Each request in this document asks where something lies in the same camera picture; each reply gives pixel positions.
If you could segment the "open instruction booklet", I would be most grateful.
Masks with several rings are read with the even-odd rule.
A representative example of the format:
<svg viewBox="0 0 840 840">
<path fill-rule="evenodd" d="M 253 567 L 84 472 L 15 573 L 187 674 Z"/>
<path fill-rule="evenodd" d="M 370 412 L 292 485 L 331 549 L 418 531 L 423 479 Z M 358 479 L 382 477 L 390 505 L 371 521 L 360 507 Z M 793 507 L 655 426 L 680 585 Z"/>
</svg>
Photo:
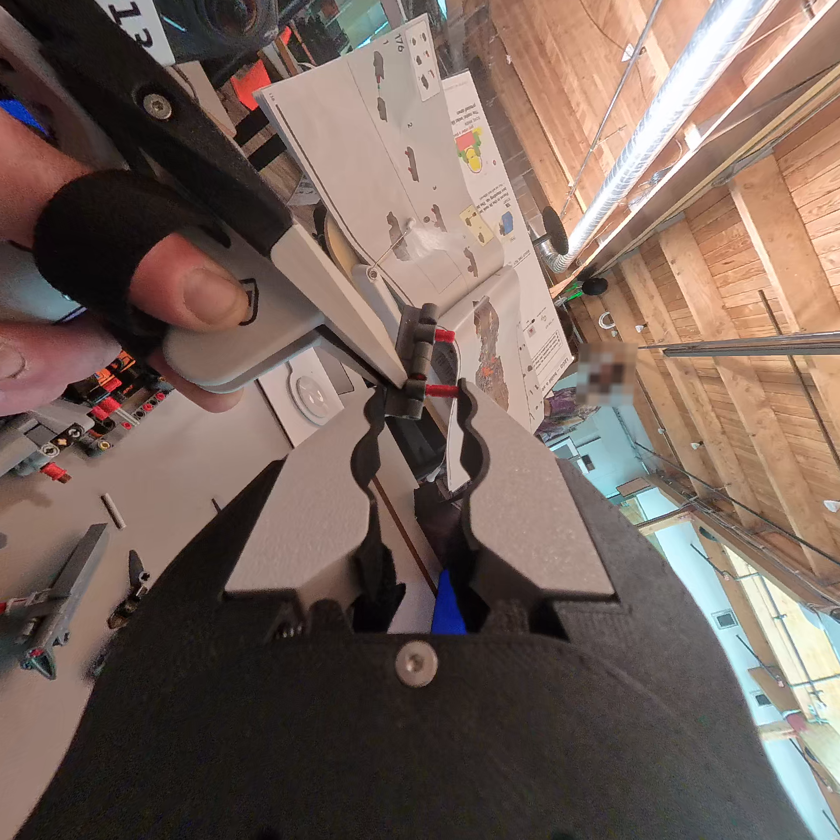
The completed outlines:
<svg viewBox="0 0 840 840">
<path fill-rule="evenodd" d="M 436 305 L 455 333 L 437 379 L 467 379 L 535 434 L 572 353 L 476 84 L 442 78 L 428 15 L 255 99 L 360 257 L 352 282 L 387 332 Z"/>
</svg>

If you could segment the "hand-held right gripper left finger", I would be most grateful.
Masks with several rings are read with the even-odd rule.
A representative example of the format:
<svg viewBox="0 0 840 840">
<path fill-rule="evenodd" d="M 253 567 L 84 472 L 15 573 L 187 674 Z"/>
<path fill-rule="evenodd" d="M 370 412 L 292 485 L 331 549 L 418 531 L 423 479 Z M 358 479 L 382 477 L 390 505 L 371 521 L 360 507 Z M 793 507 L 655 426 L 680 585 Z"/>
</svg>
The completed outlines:
<svg viewBox="0 0 840 840">
<path fill-rule="evenodd" d="M 283 459 L 227 595 L 284 595 L 302 615 L 335 602 L 357 632 L 390 629 L 406 586 L 383 542 L 371 489 L 382 464 L 385 408 L 382 385 L 357 391 Z"/>
</svg>

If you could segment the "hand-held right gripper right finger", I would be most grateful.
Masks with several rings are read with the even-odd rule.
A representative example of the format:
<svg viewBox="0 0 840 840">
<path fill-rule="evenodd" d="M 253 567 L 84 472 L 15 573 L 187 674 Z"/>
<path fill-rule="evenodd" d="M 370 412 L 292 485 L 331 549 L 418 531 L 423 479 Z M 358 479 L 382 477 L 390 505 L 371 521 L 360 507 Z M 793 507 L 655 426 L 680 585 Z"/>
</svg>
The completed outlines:
<svg viewBox="0 0 840 840">
<path fill-rule="evenodd" d="M 559 460 L 467 379 L 458 381 L 458 427 L 469 591 L 530 616 L 551 602 L 618 604 Z"/>
</svg>

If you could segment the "person's left hand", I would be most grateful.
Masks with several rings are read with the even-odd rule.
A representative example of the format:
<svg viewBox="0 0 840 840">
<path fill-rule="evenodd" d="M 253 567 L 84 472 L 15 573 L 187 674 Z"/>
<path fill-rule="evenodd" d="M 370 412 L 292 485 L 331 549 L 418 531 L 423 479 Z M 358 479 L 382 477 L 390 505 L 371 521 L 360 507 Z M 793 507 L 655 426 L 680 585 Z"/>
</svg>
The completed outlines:
<svg viewBox="0 0 840 840">
<path fill-rule="evenodd" d="M 1 138 L 2 250 L 15 253 L 19 274 L 50 200 L 89 169 L 6 112 Z M 249 313 L 245 289 L 235 277 L 179 234 L 163 238 L 142 257 L 127 299 L 141 313 L 195 333 L 232 329 Z M 120 350 L 88 314 L 59 325 L 2 320 L 2 416 L 53 402 L 69 384 L 105 368 Z"/>
</svg>

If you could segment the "partly built toy vehicle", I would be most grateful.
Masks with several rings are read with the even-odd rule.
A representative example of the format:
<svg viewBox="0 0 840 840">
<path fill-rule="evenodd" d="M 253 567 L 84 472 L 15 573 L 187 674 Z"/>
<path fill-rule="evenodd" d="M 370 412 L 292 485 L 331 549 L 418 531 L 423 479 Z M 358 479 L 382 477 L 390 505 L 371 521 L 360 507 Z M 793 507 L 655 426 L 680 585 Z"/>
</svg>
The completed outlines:
<svg viewBox="0 0 840 840">
<path fill-rule="evenodd" d="M 98 458 L 131 434 L 175 390 L 127 351 L 89 377 L 68 385 L 60 398 L 1 423 L 1 475 L 71 481 L 65 453 Z"/>
</svg>

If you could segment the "orange traffic cone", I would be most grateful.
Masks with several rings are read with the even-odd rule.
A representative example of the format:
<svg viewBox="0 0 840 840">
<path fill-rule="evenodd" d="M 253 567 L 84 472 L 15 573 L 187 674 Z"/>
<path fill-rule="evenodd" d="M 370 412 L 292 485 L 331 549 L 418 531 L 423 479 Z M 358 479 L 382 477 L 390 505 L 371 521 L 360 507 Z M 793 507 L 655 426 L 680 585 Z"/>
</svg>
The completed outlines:
<svg viewBox="0 0 840 840">
<path fill-rule="evenodd" d="M 250 66 L 241 68 L 235 75 L 231 76 L 230 84 L 234 90 L 237 100 L 249 111 L 259 109 L 255 99 L 256 91 L 271 84 L 271 78 L 262 59 L 258 58 Z"/>
</svg>

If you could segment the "dark curved connector piece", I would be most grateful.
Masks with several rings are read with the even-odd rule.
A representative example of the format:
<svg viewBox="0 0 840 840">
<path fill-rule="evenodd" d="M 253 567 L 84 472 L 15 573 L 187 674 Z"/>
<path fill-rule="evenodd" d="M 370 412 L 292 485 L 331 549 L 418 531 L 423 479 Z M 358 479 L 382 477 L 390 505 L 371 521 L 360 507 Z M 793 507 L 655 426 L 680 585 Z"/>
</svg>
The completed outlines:
<svg viewBox="0 0 840 840">
<path fill-rule="evenodd" d="M 151 576 L 134 549 L 129 551 L 128 569 L 129 591 L 108 617 L 107 628 L 111 631 L 117 631 L 127 624 L 149 590 Z"/>
</svg>

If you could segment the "white book stand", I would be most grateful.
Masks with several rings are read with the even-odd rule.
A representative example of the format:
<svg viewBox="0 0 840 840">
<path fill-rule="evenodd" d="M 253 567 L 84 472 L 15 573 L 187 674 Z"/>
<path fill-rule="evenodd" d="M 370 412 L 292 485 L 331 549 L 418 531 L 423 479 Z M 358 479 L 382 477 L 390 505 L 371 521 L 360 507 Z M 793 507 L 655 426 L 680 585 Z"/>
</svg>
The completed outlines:
<svg viewBox="0 0 840 840">
<path fill-rule="evenodd" d="M 491 240 L 482 263 L 497 271 L 468 282 L 466 296 L 439 316 L 438 327 L 455 337 L 435 343 L 429 381 L 435 386 L 455 385 L 462 378 L 474 382 L 530 432 L 531 357 L 519 327 L 519 277 L 503 256 L 500 241 Z M 308 349 L 258 379 L 292 445 L 341 412 L 340 395 L 356 390 L 341 364 L 333 384 L 327 363 L 337 361 L 323 348 Z"/>
</svg>

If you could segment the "grey beam with red pins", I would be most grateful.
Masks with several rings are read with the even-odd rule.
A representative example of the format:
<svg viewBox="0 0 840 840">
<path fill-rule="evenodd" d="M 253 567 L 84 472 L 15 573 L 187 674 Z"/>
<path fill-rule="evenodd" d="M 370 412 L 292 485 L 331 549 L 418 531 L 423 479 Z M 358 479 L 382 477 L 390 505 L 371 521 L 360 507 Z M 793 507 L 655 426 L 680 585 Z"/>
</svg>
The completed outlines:
<svg viewBox="0 0 840 840">
<path fill-rule="evenodd" d="M 402 311 L 395 350 L 406 372 L 406 383 L 389 386 L 385 415 L 419 422 L 428 397 L 457 398 L 459 352 L 455 332 L 438 325 L 439 307 L 426 303 Z"/>
</svg>

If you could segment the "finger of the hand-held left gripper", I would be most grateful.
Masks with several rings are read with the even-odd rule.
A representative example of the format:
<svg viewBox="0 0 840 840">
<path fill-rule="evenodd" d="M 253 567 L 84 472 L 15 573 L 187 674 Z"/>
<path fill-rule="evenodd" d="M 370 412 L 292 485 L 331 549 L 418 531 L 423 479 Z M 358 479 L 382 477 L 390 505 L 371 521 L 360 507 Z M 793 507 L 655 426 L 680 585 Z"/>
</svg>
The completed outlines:
<svg viewBox="0 0 840 840">
<path fill-rule="evenodd" d="M 321 312 L 327 330 L 360 372 L 397 390 L 404 387 L 409 374 L 396 349 L 401 314 L 364 266 L 363 289 L 357 290 L 298 222 L 278 238 L 270 259 Z"/>
</svg>

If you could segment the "silver ventilation duct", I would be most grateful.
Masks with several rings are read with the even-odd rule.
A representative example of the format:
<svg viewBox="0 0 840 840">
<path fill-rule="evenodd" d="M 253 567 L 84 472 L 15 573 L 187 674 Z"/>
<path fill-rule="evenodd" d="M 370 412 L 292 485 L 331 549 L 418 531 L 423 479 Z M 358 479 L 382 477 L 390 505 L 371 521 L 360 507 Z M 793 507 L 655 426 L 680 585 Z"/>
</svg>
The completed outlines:
<svg viewBox="0 0 840 840">
<path fill-rule="evenodd" d="M 709 6 L 581 221 L 567 234 L 568 255 L 554 252 L 545 234 L 533 241 L 551 272 L 571 267 L 775 5 L 775 1 L 716 1 Z"/>
</svg>

